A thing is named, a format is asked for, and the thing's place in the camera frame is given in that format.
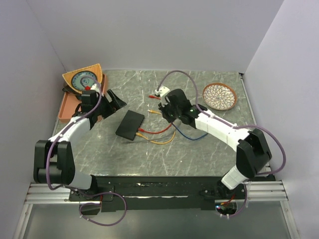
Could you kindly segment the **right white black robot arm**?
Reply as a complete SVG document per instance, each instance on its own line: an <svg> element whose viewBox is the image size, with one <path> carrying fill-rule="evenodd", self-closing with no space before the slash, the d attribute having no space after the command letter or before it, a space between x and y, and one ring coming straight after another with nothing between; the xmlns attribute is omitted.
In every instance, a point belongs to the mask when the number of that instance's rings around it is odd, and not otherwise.
<svg viewBox="0 0 319 239"><path fill-rule="evenodd" d="M224 121L204 106L192 105L183 90L160 87L155 90L160 98L159 110L169 123L180 120L183 124L210 134L236 152L235 165L221 178L218 194L230 198L235 188L252 179L272 158L264 133L259 129L239 128Z"/></svg>

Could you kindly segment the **black network switch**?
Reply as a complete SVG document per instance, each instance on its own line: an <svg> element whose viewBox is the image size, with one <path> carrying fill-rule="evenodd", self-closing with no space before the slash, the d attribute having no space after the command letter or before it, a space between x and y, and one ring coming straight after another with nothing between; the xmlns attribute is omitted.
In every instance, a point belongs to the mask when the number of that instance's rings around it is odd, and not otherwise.
<svg viewBox="0 0 319 239"><path fill-rule="evenodd" d="M115 134L124 139L133 141L144 119L145 116L143 114L128 110Z"/></svg>

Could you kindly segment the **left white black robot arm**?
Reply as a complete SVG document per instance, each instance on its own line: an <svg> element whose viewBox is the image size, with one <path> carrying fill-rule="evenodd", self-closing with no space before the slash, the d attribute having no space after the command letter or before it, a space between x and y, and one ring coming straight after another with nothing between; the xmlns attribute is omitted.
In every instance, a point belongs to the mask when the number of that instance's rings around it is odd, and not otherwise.
<svg viewBox="0 0 319 239"><path fill-rule="evenodd" d="M50 139L35 144L33 179L36 183L47 184L50 190L62 186L77 189L87 200L98 196L96 177L76 169L72 147L93 128L98 117L105 119L126 106L112 90L107 94L109 100L97 90L84 91L70 122Z"/></svg>

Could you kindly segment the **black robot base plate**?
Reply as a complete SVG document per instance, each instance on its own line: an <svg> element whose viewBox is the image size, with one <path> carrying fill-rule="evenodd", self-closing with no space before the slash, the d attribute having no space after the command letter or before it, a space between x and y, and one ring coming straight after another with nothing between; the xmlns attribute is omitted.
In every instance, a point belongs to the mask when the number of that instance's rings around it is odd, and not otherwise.
<svg viewBox="0 0 319 239"><path fill-rule="evenodd" d="M243 184L229 190L216 176L97 176L84 195L72 190L71 202L101 203L102 212L117 210L214 210L218 200L243 200Z"/></svg>

